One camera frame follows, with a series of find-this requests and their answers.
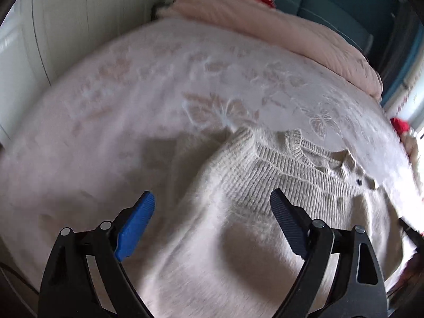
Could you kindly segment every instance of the bedspread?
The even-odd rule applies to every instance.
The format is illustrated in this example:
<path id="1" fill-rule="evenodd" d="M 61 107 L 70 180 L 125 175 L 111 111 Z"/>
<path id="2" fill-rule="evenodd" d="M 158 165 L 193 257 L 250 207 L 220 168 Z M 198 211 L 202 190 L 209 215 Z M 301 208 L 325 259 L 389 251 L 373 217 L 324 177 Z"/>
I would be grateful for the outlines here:
<path id="1" fill-rule="evenodd" d="M 160 206 L 178 135 L 239 126 L 348 148 L 399 215 L 422 224 L 407 155 L 373 98 L 301 55 L 166 19 L 89 56 L 29 114 L 0 159 L 1 237 L 39 285 L 61 228 L 92 229 L 145 189 Z M 139 288 L 137 260 L 124 265 Z"/>

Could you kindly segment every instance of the sweater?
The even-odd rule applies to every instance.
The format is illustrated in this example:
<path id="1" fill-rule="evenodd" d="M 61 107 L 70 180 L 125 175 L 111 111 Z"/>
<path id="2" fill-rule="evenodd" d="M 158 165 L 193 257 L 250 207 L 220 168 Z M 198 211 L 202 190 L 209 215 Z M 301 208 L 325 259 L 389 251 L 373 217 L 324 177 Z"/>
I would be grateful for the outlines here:
<path id="1" fill-rule="evenodd" d="M 157 317 L 275 313 L 303 264 L 271 212 L 275 188 L 332 228 L 362 225 L 385 278 L 400 264 L 396 211 L 348 150 L 327 151 L 299 130 L 242 128 L 184 135 L 174 159 L 167 202 L 141 245 L 149 259 L 137 289 Z M 331 255 L 313 310 L 325 303 L 337 260 Z"/>

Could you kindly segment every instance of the black cable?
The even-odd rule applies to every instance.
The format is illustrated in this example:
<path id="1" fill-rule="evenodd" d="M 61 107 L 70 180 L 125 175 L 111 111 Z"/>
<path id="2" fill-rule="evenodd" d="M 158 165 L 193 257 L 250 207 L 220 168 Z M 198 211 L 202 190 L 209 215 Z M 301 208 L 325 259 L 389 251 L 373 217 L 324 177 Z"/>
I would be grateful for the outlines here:
<path id="1" fill-rule="evenodd" d="M 40 295 L 40 293 L 31 285 L 31 283 L 25 280 L 16 270 L 9 267 L 7 264 L 4 264 L 3 262 L 0 262 L 0 268 L 8 271 L 12 275 L 15 275 L 18 280 L 20 280 L 25 286 L 31 289 L 35 294 Z"/>

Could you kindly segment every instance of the upholstered headboard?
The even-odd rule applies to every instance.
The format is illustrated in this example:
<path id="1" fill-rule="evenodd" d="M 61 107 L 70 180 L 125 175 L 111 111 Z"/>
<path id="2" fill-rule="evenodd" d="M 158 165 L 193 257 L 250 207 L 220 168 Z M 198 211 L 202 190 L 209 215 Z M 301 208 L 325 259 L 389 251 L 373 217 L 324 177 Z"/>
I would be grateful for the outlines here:
<path id="1" fill-rule="evenodd" d="M 283 12 L 326 25 L 378 67 L 394 27 L 398 0 L 275 0 Z"/>

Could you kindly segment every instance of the pink blanket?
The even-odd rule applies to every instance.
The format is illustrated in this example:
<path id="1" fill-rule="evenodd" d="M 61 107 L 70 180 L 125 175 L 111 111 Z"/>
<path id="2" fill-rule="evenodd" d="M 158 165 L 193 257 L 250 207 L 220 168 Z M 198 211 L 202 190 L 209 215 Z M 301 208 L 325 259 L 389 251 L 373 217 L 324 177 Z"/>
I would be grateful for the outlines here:
<path id="1" fill-rule="evenodd" d="M 164 16 L 182 15 L 276 44 L 308 57 L 381 100 L 383 84 L 359 50 L 328 27 L 256 0 L 177 0 Z"/>

